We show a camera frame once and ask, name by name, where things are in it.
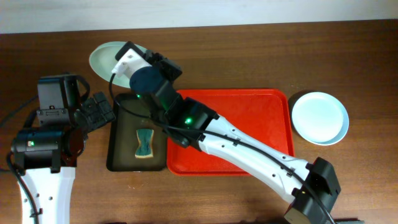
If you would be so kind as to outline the pale green plate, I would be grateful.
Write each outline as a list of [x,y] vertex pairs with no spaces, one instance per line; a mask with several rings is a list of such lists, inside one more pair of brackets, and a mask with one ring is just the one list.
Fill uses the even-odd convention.
[[[93,71],[107,82],[111,79],[111,71],[117,64],[116,54],[122,49],[126,42],[115,41],[108,42],[97,47],[89,57],[90,67]],[[113,84],[124,88],[130,88],[130,78],[125,76],[115,76]]]

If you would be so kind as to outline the green yellow sponge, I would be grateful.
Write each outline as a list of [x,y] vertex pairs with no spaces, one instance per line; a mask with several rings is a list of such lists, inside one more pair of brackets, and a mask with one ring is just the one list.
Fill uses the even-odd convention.
[[153,129],[138,129],[136,131],[137,140],[138,140],[138,147],[135,152],[135,158],[138,159],[148,159],[152,158],[153,155],[153,148],[152,142],[154,137],[154,130]]

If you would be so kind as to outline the light blue plate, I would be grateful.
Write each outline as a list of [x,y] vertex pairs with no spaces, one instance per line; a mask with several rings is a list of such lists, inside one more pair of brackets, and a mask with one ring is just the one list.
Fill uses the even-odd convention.
[[302,95],[293,105],[292,124],[306,141],[319,146],[340,142],[349,130],[349,115],[334,96],[323,92]]

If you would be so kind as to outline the white plate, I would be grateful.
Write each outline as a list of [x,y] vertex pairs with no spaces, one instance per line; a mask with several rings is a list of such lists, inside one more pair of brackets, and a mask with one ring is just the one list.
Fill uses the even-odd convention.
[[306,140],[320,145],[331,146],[343,140],[349,130],[349,115],[342,105],[328,105],[326,109],[311,113]]

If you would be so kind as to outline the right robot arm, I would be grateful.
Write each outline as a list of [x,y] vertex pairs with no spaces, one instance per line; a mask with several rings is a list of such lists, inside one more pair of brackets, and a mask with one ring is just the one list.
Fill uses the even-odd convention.
[[317,158],[298,159],[248,136],[225,117],[172,86],[181,74],[173,61],[126,42],[117,52],[112,76],[125,75],[150,119],[182,147],[224,159],[268,185],[289,203],[289,223],[334,223],[330,212],[341,192],[334,167]]

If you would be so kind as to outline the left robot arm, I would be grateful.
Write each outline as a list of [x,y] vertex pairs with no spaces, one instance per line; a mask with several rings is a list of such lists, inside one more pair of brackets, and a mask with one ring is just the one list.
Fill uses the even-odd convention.
[[64,74],[39,79],[39,108],[28,115],[6,160],[17,179],[23,223],[69,223],[77,159],[88,134],[115,120],[104,93]]

